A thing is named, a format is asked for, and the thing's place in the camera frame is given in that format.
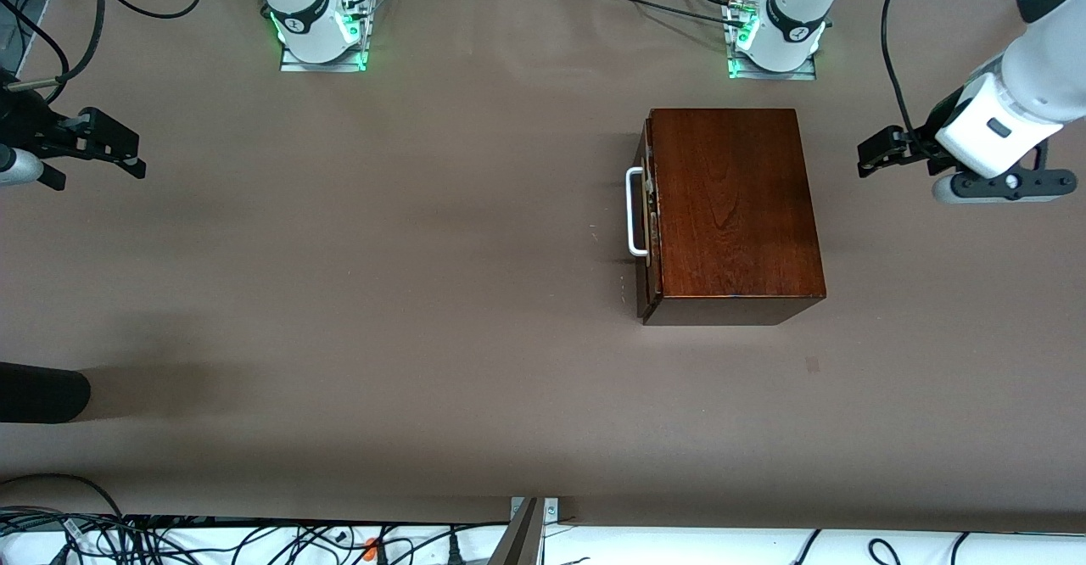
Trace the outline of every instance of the wooden box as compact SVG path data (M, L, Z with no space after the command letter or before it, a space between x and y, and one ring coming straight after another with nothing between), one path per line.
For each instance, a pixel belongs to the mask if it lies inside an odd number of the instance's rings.
M645 325L776 325L825 298L794 111L653 110L627 189Z

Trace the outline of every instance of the brown table surface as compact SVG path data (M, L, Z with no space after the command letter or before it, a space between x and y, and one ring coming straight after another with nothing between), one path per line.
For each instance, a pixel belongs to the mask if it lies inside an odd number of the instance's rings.
M279 73L257 0L110 1L54 106L137 130L148 178L58 160L66 191L0 193L0 355L92 368L99 399L0 429L0 472L86 474L131 512L463 519L538 493L602 524L1084 530L1086 193L858 179L899 122L881 1L834 5L817 83L730 80L719 27L619 0L389 0L356 75ZM73 61L92 14L49 4ZM1022 28L1012 0L892 18L918 121ZM825 302L640 325L622 174L658 106L797 110ZM1051 163L1084 146L1070 126Z

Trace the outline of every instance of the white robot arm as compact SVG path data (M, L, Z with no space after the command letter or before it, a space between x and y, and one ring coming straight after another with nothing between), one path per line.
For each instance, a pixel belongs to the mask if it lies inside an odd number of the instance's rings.
M1048 201L1071 193L1070 171L1045 167L1047 139L1086 117L1086 0L1016 0L1028 24L935 108L909 139L889 127L859 147L860 176L881 167L929 161L936 199L948 203ZM1020 165L1036 151L1034 168Z
M784 73L818 50L833 0L755 0L757 24L736 48L756 65Z
M359 0L266 1L280 40L300 61L332 61L361 40Z

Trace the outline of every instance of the box lid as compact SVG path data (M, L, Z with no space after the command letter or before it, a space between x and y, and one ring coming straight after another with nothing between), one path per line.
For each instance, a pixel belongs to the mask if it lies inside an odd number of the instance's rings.
M795 111L649 117L664 296L825 298Z

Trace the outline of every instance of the white handle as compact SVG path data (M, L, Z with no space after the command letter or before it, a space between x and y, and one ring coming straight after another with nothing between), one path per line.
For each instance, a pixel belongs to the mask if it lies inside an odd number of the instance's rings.
M630 248L630 253L635 258L648 255L647 249L637 249L633 242L633 185L631 183L634 175L644 175L645 170L641 166L632 166L626 172L626 244Z

